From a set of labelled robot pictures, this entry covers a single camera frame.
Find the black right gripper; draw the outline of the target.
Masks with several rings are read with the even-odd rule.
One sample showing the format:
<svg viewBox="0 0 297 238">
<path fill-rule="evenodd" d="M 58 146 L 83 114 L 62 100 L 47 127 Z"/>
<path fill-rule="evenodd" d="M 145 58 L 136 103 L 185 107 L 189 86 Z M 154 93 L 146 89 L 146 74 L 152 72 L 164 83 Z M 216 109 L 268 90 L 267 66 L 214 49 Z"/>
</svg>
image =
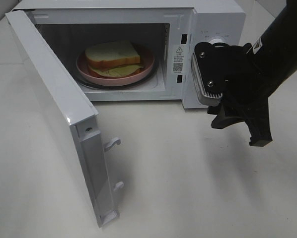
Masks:
<svg viewBox="0 0 297 238">
<path fill-rule="evenodd" d="M 251 49 L 250 43 L 223 48 L 223 97 L 217 106 L 210 106 L 210 114 L 216 116 L 211 127 L 224 129 L 245 122 L 250 132 L 249 145 L 266 146 L 273 141 L 268 99 L 257 92 L 263 79 L 247 54 Z"/>
</svg>

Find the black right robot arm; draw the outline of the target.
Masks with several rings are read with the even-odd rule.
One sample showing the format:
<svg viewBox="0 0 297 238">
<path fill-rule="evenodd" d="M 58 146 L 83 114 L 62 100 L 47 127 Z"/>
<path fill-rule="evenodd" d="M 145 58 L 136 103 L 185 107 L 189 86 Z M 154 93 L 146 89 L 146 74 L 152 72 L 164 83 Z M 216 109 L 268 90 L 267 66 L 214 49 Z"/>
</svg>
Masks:
<svg viewBox="0 0 297 238">
<path fill-rule="evenodd" d="M 250 146 L 263 147 L 270 132 L 269 97 L 297 71 L 297 0 L 285 8 L 255 44 L 212 48 L 214 69 L 223 84 L 223 97 L 208 113 L 216 115 L 212 128 L 244 122 Z"/>
</svg>

